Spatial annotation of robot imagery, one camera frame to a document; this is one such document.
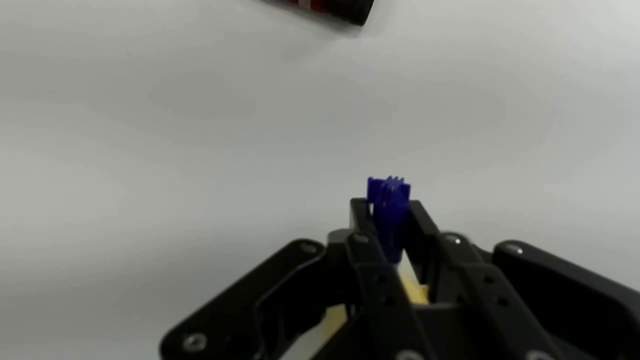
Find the hole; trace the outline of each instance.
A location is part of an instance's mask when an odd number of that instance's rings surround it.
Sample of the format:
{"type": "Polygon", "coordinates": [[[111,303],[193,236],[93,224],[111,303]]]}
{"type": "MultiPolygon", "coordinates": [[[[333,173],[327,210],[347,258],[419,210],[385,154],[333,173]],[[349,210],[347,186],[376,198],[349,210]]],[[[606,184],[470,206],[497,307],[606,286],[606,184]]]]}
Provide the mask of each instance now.
{"type": "Polygon", "coordinates": [[[509,298],[499,298],[499,307],[510,307],[509,298]]]}
{"type": "Polygon", "coordinates": [[[185,353],[204,353],[206,351],[206,334],[191,334],[183,343],[185,353]]]}

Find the blue object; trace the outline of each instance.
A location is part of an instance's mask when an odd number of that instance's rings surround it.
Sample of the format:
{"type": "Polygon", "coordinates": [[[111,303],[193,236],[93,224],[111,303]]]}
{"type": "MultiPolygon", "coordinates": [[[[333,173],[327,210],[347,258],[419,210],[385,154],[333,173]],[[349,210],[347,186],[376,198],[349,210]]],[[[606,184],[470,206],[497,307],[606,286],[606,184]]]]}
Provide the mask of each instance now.
{"type": "Polygon", "coordinates": [[[398,236],[409,212],[412,186],[405,179],[368,179],[367,198],[372,221],[378,230],[380,247],[388,262],[398,265],[403,258],[403,240],[398,236]]]}

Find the screw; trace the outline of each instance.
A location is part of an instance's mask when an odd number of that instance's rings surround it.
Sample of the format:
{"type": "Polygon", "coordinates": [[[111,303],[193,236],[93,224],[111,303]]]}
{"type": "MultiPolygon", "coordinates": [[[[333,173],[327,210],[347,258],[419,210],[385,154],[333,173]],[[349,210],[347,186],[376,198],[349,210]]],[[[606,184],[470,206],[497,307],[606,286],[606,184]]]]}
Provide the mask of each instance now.
{"type": "Polygon", "coordinates": [[[454,244],[463,244],[463,240],[459,236],[449,234],[446,240],[454,243],[454,244]]]}
{"type": "Polygon", "coordinates": [[[203,353],[206,349],[206,334],[191,334],[183,343],[185,353],[203,353]]]}
{"type": "Polygon", "coordinates": [[[554,356],[540,353],[540,351],[530,351],[530,353],[526,353],[526,360],[554,360],[554,356]]]}
{"type": "Polygon", "coordinates": [[[354,240],[356,240],[356,243],[362,243],[362,244],[367,244],[367,243],[368,243],[368,239],[367,239],[367,236],[362,236],[362,234],[354,234],[354,240]]]}
{"type": "Polygon", "coordinates": [[[397,360],[424,360],[424,358],[420,353],[407,349],[397,355],[397,360]]]}
{"type": "Polygon", "coordinates": [[[307,254],[318,254],[318,247],[314,247],[313,243],[302,243],[301,250],[307,254]]]}
{"type": "Polygon", "coordinates": [[[509,249],[515,254],[524,254],[524,250],[520,247],[516,247],[516,244],[507,244],[505,249],[509,249]]]}

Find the white table surface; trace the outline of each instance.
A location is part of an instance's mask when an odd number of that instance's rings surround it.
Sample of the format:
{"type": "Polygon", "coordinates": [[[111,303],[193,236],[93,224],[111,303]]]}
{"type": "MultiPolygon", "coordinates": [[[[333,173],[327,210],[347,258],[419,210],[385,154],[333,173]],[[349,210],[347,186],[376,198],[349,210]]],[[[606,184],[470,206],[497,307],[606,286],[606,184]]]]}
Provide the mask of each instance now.
{"type": "Polygon", "coordinates": [[[162,334],[403,174],[442,229],[640,289],[640,2],[0,2],[0,358],[162,334]]]}

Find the black object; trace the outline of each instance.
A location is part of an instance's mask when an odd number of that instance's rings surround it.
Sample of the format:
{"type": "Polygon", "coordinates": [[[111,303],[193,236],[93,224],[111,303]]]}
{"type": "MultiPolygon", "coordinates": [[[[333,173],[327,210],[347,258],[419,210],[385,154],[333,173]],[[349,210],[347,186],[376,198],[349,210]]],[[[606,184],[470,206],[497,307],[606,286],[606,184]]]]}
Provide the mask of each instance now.
{"type": "Polygon", "coordinates": [[[409,303],[364,198],[322,247],[295,240],[167,334],[162,360],[277,360],[344,304],[314,360],[638,360],[640,295],[524,243],[483,252],[420,203],[401,229],[429,284],[409,303]]]}
{"type": "Polygon", "coordinates": [[[327,10],[343,21],[362,27],[375,0],[327,0],[327,10]]]}

